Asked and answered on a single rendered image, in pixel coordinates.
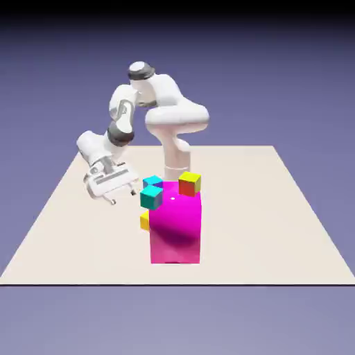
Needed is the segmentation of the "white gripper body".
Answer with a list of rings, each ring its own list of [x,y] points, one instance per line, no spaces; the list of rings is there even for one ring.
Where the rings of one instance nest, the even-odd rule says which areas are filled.
[[[138,174],[126,163],[111,165],[97,162],[85,174],[83,182],[89,195],[97,199],[138,180]]]

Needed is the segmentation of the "small cyan cube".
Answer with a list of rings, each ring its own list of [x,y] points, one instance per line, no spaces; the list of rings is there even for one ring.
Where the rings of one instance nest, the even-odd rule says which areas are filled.
[[[163,201],[163,188],[147,185],[140,192],[140,205],[149,210],[156,210]]]
[[[145,189],[147,186],[154,186],[154,187],[159,187],[163,188],[163,179],[161,179],[157,175],[152,175],[150,177],[146,177],[142,180],[143,182],[143,188]]]

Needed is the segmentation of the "small yellow and red cube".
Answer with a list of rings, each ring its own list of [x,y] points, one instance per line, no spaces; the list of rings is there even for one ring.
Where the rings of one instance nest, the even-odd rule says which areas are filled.
[[[194,197],[201,189],[201,174],[183,172],[178,179],[179,194]]]

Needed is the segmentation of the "large magenta box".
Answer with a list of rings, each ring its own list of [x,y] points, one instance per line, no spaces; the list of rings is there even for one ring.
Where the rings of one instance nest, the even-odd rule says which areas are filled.
[[[199,264],[200,194],[182,195],[177,182],[164,182],[162,197],[162,205],[149,211],[151,263]]]

